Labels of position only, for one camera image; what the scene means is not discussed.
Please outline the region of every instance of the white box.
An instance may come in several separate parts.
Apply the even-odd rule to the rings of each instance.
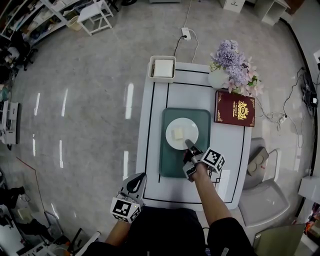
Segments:
[[[298,194],[320,204],[320,177],[304,177],[301,180]]]
[[[156,59],[154,61],[153,77],[156,78],[172,78],[174,61],[172,59]]]
[[[173,61],[172,77],[154,77],[155,60],[171,60]],[[176,75],[176,57],[174,56],[151,56],[148,70],[148,77],[155,83],[173,83]]]
[[[60,10],[62,10],[65,7],[65,3],[62,2],[61,0],[57,1],[56,3],[54,3],[54,5],[51,6],[52,10],[54,10],[55,12],[59,12]]]
[[[220,3],[223,9],[240,13],[245,4],[245,0],[220,0]]]

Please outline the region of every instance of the hand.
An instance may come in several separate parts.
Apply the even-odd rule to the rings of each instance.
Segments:
[[[200,177],[208,177],[208,166],[204,162],[198,163],[195,168],[196,172],[191,176],[194,181]]]

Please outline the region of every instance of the white vase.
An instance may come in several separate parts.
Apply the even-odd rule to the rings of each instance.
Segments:
[[[229,74],[222,68],[212,71],[208,75],[208,82],[214,89],[221,89],[228,82]]]

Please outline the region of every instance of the black chair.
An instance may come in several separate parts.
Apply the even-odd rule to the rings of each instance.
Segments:
[[[26,71],[28,63],[34,63],[31,58],[38,49],[32,48],[31,45],[24,40],[20,31],[15,31],[13,33],[10,47],[16,48],[20,54],[19,58],[15,60],[15,66],[22,65],[23,70]]]

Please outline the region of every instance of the power outlet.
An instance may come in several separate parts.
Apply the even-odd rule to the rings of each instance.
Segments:
[[[191,39],[191,35],[190,35],[190,32],[189,32],[189,28],[187,28],[187,27],[182,27],[182,28],[181,28],[181,31],[182,31],[182,35],[183,35],[183,36],[186,36],[186,37],[184,37],[183,39],[189,41],[189,40]]]

